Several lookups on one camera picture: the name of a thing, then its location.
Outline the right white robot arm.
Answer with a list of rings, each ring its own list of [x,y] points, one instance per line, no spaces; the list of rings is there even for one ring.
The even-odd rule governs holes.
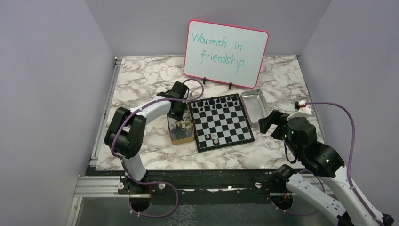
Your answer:
[[[307,182],[292,167],[283,164],[272,174],[271,185],[279,192],[289,190],[309,202],[337,226],[391,226],[394,219],[374,208],[357,191],[347,175],[348,166],[338,152],[317,140],[316,128],[306,117],[290,117],[273,110],[259,119],[260,132],[265,134],[276,125],[271,136],[282,140],[286,150],[306,170],[322,180],[334,193],[335,199]]]

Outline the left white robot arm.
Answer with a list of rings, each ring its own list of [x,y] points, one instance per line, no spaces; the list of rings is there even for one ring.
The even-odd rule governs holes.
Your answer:
[[[121,160],[134,192],[143,193],[148,187],[148,181],[144,178],[146,168],[139,154],[146,125],[163,115],[182,119],[186,109],[183,100],[188,92],[189,88],[184,83],[176,81],[170,90],[158,93],[146,104],[132,109],[119,107],[115,111],[104,143],[112,155]]]

